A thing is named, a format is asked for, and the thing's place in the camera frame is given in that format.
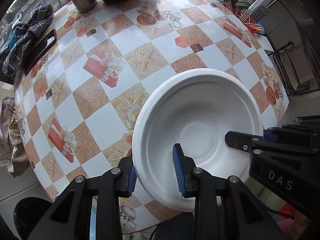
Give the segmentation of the large white foam bowl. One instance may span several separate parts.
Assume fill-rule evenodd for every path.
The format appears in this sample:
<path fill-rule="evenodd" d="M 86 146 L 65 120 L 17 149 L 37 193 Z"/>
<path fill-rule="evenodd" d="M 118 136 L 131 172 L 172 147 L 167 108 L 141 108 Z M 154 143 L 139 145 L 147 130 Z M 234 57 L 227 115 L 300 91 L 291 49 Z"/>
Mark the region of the large white foam bowl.
<path fill-rule="evenodd" d="M 238 79 L 200 68 L 162 83 L 144 103 L 133 132 L 133 163 L 144 190 L 170 209 L 194 210 L 195 200 L 183 198 L 178 189 L 175 144 L 210 174 L 246 181 L 249 155 L 227 146 L 229 131 L 263 134 L 257 103 Z"/>

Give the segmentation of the blue square plate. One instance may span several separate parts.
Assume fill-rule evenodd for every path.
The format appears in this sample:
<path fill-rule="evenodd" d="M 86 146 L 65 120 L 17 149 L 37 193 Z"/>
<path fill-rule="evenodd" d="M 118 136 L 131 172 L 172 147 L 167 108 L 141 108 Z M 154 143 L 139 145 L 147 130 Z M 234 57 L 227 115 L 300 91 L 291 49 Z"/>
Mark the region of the blue square plate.
<path fill-rule="evenodd" d="M 92 200 L 92 209 L 91 209 L 91 220 L 90 220 L 90 240 L 96 240 L 96 218 L 97 218 L 97 196 L 93 197 Z"/>

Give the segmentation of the metal folding chair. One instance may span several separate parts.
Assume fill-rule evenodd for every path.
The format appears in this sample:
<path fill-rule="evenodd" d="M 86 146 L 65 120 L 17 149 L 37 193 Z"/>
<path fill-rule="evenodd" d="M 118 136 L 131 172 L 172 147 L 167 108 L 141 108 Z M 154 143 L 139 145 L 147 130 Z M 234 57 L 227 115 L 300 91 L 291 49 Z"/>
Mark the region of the metal folding chair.
<path fill-rule="evenodd" d="M 288 96 L 300 95 L 310 92 L 310 80 L 301 81 L 296 67 L 293 64 L 293 60 L 289 54 L 289 49 L 294 48 L 295 43 L 288 41 L 285 45 L 279 49 L 275 49 L 267 53 L 276 65 L 277 73 L 283 83 L 285 92 Z"/>

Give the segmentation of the pink beige cloth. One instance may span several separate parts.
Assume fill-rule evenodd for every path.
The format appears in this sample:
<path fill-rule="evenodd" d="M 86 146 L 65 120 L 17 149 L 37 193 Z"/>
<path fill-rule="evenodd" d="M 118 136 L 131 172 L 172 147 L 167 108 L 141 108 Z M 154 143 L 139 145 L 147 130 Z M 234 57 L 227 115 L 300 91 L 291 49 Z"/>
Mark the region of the pink beige cloth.
<path fill-rule="evenodd" d="M 15 117 L 14 97 L 6 96 L 1 100 L 1 149 L 8 148 L 6 161 L 9 174 L 16 178 L 21 176 L 29 166 L 22 136 Z"/>

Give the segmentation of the red toothpick holder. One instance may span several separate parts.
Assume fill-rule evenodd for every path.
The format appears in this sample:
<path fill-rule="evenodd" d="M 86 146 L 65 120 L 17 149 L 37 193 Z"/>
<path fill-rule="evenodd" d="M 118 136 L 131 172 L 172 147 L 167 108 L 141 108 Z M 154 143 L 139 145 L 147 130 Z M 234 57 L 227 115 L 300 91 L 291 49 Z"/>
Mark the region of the red toothpick holder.
<path fill-rule="evenodd" d="M 253 20 L 253 18 L 251 18 L 252 13 L 249 10 L 247 10 L 247 9 L 240 10 L 238 5 L 233 7 L 231 1 L 229 1 L 229 0 L 225 1 L 225 6 L 229 11 L 231 11 L 246 26 L 246 28 L 252 34 L 261 34 L 261 35 L 265 34 L 265 30 L 264 30 L 263 26 L 261 24 L 255 22 L 255 20 Z"/>

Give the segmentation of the patterned vinyl tablecloth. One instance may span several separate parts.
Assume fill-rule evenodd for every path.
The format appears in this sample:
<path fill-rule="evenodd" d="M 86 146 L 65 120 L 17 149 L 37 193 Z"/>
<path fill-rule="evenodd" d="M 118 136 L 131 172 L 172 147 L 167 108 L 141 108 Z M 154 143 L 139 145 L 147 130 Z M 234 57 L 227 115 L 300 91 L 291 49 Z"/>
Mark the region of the patterned vinyl tablecloth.
<path fill-rule="evenodd" d="M 15 105 L 30 164 L 49 198 L 76 176 L 96 177 L 131 149 L 139 111 L 177 73 L 217 69 L 253 95 L 264 127 L 289 100 L 270 58 L 217 0 L 97 0 L 71 3 L 49 26 L 57 42 L 28 73 L 15 76 Z"/>

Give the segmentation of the plaid dark cloth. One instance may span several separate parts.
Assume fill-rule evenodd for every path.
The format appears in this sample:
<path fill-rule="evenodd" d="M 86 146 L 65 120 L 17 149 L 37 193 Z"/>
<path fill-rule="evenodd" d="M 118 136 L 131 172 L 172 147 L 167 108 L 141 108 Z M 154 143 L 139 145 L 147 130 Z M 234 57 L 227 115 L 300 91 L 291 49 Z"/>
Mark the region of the plaid dark cloth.
<path fill-rule="evenodd" d="M 1 48 L 1 74 L 14 78 L 23 66 L 36 40 L 51 25 L 54 19 L 51 4 L 39 4 L 27 22 L 19 22 L 9 41 Z"/>

